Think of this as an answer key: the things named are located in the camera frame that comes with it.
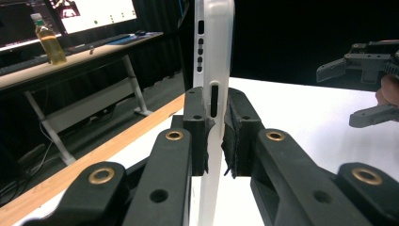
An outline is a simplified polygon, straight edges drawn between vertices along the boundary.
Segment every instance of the desk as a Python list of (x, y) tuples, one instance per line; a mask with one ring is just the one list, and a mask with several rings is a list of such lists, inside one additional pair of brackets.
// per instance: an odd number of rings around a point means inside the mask
[[(66, 165), (70, 165), (75, 159), (67, 151), (57, 133), (97, 111), (114, 104), (133, 92), (136, 95), (139, 105), (139, 109), (136, 109), (136, 112), (145, 116), (151, 114), (151, 112), (147, 110), (127, 51), (131, 51), (133, 47), (138, 46), (140, 43), (153, 40), (161, 35), (162, 33), (160, 32), (148, 33), (146, 36), (141, 37), (140, 40), (131, 43), (123, 45), (107, 44), (95, 48), (94, 51), (87, 50), (79, 54), (67, 56), (68, 61), (60, 65), (41, 64), (16, 73), (3, 75), (0, 77), (0, 94), (7, 95), (16, 91), (24, 93), (28, 102), (38, 115), (41, 124), (59, 149), (62, 160)], [(51, 83), (54, 79), (61, 79), (57, 80), (57, 83), (59, 83), (62, 80), (77, 76), (84, 69), (97, 69), (115, 62), (116, 60), (123, 61), (128, 73), (127, 78), (50, 115), (45, 116), (43, 114), (31, 94), (32, 90), (41, 88), (43, 82)]]
[[(238, 78), (230, 79), (230, 87), (240, 89), (247, 95), (266, 128), (277, 128), (289, 133), (318, 166), (336, 173), (341, 164), (357, 161), (379, 168), (399, 181), (399, 124), (389, 121), (361, 129), (348, 125), (350, 114), (376, 104), (372, 92)], [(148, 131), (140, 134), (143, 136), (136, 140), (130, 138), (132, 128), (122, 132), (91, 152), (90, 156), (77, 160), (1, 208), (0, 218), (6, 221), (3, 223), (12, 225), (18, 221), (15, 225), (21, 225), (25, 219), (41, 218), (49, 214), (59, 202), (65, 188), (85, 165), (109, 160), (120, 162), (128, 168), (148, 156), (158, 133), (170, 126), (171, 118), (168, 118), (168, 113), (183, 107), (183, 100), (183, 97), (176, 99), (134, 125), (135, 129), (140, 126)], [(198, 183), (199, 178), (193, 178), (193, 211), (199, 201)], [(231, 176), (222, 176), (219, 191), (215, 225), (263, 225), (249, 187), (249, 178), (233, 180)]]

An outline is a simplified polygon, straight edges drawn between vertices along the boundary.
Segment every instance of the computer monitor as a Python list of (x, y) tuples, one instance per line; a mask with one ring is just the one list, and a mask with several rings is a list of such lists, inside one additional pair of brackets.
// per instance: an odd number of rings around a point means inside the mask
[(136, 19), (132, 0), (48, 1), (64, 35)]
[(0, 0), (0, 54), (39, 42), (30, 17), (33, 13), (40, 13), (56, 36), (61, 36), (44, 0)]

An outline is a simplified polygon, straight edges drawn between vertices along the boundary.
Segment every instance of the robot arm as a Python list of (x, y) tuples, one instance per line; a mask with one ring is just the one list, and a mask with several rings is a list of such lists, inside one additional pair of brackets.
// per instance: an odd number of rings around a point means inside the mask
[[(381, 73), (393, 74), (399, 79), (399, 40), (370, 41), (353, 44), (343, 58), (317, 69), (317, 82), (345, 75), (346, 70), (361, 70), (361, 82), (375, 84)], [(385, 121), (399, 120), (399, 108), (378, 105), (351, 114), (349, 125), (362, 128)]]
[[(216, 146), (223, 139), (232, 176), (251, 177), (265, 225), (398, 225), (398, 183), (390, 176), (360, 163), (334, 175), (317, 167), (288, 133), (264, 129), (246, 95), (228, 87), (232, 26), (226, 24), (232, 24), (233, 1), (198, 2), (206, 8), (195, 50), (204, 54), (195, 57), (203, 84), (186, 92), (184, 114), (159, 134), (148, 158), (129, 169), (111, 162), (88, 167), (50, 217), (24, 226), (188, 225), (191, 176), (205, 177), (208, 166), (213, 175), (201, 192), (210, 195), (201, 194), (200, 205), (211, 209), (200, 214), (210, 219), (199, 224), (212, 225), (221, 153), (209, 148), (211, 136)], [(367, 56), (326, 65), (320, 77), (343, 75), (346, 68), (379, 72), (389, 63), (388, 56), (376, 56), (370, 69)], [(374, 76), (367, 73), (366, 80)]]

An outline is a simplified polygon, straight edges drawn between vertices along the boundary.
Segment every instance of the plastic bottle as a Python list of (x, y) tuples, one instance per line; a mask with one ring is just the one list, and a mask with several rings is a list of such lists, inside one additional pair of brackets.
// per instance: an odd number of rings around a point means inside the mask
[(56, 39), (56, 35), (54, 32), (47, 27), (44, 21), (41, 18), (40, 13), (35, 13), (30, 15), (35, 23), (35, 32), (38, 36), (41, 46), (43, 47), (46, 55), (51, 60), (53, 65), (61, 64), (67, 62), (67, 58), (65, 57), (64, 51), (59, 45), (58, 40)]

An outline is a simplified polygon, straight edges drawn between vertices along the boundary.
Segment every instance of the white table surface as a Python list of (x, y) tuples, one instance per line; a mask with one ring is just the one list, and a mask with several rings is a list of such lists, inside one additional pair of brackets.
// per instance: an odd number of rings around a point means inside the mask
[[(365, 128), (349, 126), (355, 111), (376, 105), (369, 91), (328, 89), (254, 80), (230, 79), (230, 87), (243, 91), (266, 128), (289, 133), (313, 161), (336, 173), (343, 163), (361, 162), (388, 173), (399, 181), (399, 124), (388, 121)], [(126, 168), (147, 157), (156, 136), (168, 129), (171, 118), (153, 128), (109, 161)], [(221, 173), (226, 169), (222, 163)], [(222, 176), (217, 197), (214, 225), (263, 225), (249, 186), (249, 178), (233, 180)], [(192, 209), (199, 201), (200, 178), (193, 178)], [(42, 218), (58, 204), (63, 192), (33, 211), (15, 225), (29, 218)], [(196, 222), (192, 214), (191, 225)]]

